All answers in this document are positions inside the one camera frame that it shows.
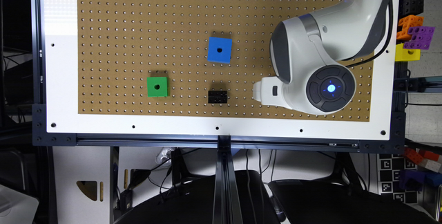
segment metal bracket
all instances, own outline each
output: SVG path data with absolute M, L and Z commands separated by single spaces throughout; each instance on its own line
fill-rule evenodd
M 218 136 L 212 224 L 242 224 L 230 136 Z
M 402 154 L 405 144 L 405 113 L 392 112 L 389 140 L 361 140 L 361 153 Z
M 32 144 L 34 146 L 75 146 L 77 135 L 75 133 L 48 133 L 46 131 L 46 104 L 33 104 Z

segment yellow block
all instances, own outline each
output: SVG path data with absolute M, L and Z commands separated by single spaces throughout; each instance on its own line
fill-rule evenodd
M 396 45 L 396 62 L 419 61 L 421 59 L 421 50 L 404 49 L 403 44 Z

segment blue light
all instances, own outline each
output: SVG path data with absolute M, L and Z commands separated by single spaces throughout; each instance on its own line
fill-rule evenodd
M 329 86 L 327 87 L 327 90 L 328 90 L 330 93 L 333 93 L 333 92 L 336 90 L 336 87 L 335 87 L 334 85 L 329 85 Z

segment black block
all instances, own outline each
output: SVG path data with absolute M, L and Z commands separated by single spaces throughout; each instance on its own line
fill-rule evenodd
M 209 103 L 227 103 L 227 91 L 209 91 Z
M 399 0 L 399 19 L 423 12 L 423 0 Z

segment orange block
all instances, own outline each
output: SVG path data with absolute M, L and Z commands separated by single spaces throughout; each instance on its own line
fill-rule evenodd
M 423 17 L 418 17 L 415 15 L 409 15 L 409 16 L 403 17 L 399 20 L 398 26 L 403 26 L 406 23 L 418 23 L 418 24 L 421 24 L 420 26 L 422 26 Z
M 404 40 L 404 41 L 411 40 L 412 36 L 408 34 L 408 29 L 410 27 L 416 27 L 416 26 L 422 26 L 422 24 L 418 23 L 418 22 L 414 22 L 414 23 L 406 22 L 404 24 L 404 26 L 402 27 L 402 31 L 398 32 L 396 38 L 398 40 Z
M 400 19 L 398 22 L 398 26 L 402 26 L 402 31 L 399 31 L 397 33 L 396 38 L 398 40 L 403 40 L 403 41 L 411 40 L 412 36 L 408 34 L 408 28 L 415 26 L 422 26 L 422 24 L 423 24 L 423 17 L 410 15 Z
M 403 156 L 416 165 L 420 164 L 423 160 L 423 157 L 419 155 L 419 153 L 408 147 L 404 148 Z
M 439 159 L 438 154 L 432 153 L 431 151 L 425 151 L 422 149 L 419 150 L 419 155 L 423 156 L 424 158 L 436 161 L 436 162 Z

